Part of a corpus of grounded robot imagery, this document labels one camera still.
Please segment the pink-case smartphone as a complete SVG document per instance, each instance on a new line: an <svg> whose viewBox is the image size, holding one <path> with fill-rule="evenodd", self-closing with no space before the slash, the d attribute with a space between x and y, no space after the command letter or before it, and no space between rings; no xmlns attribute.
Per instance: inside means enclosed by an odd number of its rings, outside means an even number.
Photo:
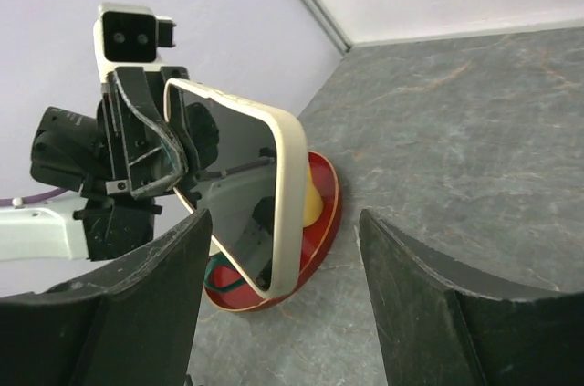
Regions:
<svg viewBox="0 0 584 386"><path fill-rule="evenodd" d="M186 79L171 78L163 117L177 123L182 105L195 109L190 128L197 163L173 191L189 210L213 221L212 241L262 299L297 286L304 229L308 147L286 110Z"/></svg>

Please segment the green mug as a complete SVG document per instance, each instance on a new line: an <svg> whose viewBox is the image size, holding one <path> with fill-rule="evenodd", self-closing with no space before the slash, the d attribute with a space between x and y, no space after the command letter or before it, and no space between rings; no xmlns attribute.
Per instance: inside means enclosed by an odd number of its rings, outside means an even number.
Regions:
<svg viewBox="0 0 584 386"><path fill-rule="evenodd" d="M204 286L217 293L228 293L238 289L245 283L230 260L223 254L212 255L206 265Z"/></svg>

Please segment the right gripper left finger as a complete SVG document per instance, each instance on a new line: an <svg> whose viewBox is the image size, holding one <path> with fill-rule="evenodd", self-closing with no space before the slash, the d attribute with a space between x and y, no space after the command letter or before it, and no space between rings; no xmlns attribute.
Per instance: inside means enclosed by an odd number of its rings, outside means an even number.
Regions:
<svg viewBox="0 0 584 386"><path fill-rule="evenodd" d="M212 217L40 294L1 300L4 385L190 385Z"/></svg>

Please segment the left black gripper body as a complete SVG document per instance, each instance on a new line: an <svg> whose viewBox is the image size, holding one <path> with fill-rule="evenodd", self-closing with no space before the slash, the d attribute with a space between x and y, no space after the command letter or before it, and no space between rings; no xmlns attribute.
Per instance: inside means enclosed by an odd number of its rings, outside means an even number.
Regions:
<svg viewBox="0 0 584 386"><path fill-rule="evenodd" d="M103 115L113 177L126 180L132 197L158 197L190 184L190 138L184 102L171 78L187 78L184 67L157 70L119 66L102 83Z"/></svg>

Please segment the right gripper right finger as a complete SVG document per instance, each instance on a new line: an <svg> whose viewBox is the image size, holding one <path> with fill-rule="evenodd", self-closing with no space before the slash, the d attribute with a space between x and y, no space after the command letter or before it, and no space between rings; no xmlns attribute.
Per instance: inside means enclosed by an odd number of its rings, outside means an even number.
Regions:
<svg viewBox="0 0 584 386"><path fill-rule="evenodd" d="M360 255L391 385L580 385L583 296L441 253L370 210Z"/></svg>

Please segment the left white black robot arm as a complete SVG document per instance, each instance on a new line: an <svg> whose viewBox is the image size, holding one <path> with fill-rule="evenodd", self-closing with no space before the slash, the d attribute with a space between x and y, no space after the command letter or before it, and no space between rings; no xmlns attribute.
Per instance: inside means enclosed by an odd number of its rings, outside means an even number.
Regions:
<svg viewBox="0 0 584 386"><path fill-rule="evenodd" d="M2 207L2 259L115 259L152 240L158 197L178 190L196 203L219 130L206 107L169 86L187 76L182 67L118 67L94 117L48 108L30 173L54 192Z"/></svg>

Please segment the yellow cup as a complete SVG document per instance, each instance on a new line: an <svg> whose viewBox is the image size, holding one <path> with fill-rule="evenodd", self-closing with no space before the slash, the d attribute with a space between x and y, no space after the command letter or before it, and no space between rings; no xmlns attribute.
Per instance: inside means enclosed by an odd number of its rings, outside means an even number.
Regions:
<svg viewBox="0 0 584 386"><path fill-rule="evenodd" d="M321 216L323 211L322 197L314 184L310 164L307 166L305 197L303 208L303 227L307 228L313 225Z"/></svg>

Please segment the red round tray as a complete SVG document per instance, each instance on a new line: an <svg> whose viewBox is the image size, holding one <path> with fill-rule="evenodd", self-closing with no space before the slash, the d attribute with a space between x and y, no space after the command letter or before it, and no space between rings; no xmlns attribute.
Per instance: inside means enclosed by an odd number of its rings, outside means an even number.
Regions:
<svg viewBox="0 0 584 386"><path fill-rule="evenodd" d="M342 218L342 193L334 166L324 155L315 151L308 153L308 163L314 184L322 197L323 211L313 225L303 230L296 289L302 288L324 261L336 238ZM285 296L263 299L247 282L228 293L217 293L206 288L203 292L216 307L235 313L271 308L286 299Z"/></svg>

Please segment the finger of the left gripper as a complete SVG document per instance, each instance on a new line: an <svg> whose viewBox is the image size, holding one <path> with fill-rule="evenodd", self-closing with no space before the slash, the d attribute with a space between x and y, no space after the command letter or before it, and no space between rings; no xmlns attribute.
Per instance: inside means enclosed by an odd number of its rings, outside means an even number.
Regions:
<svg viewBox="0 0 584 386"><path fill-rule="evenodd" d="M187 172L182 145L158 111L142 68L118 67L108 75L108 82L129 193L134 198L163 195Z"/></svg>
<svg viewBox="0 0 584 386"><path fill-rule="evenodd" d="M219 130L211 111L197 100L186 104L183 92L170 88L169 126L182 145L187 172L196 176L218 157Z"/></svg>

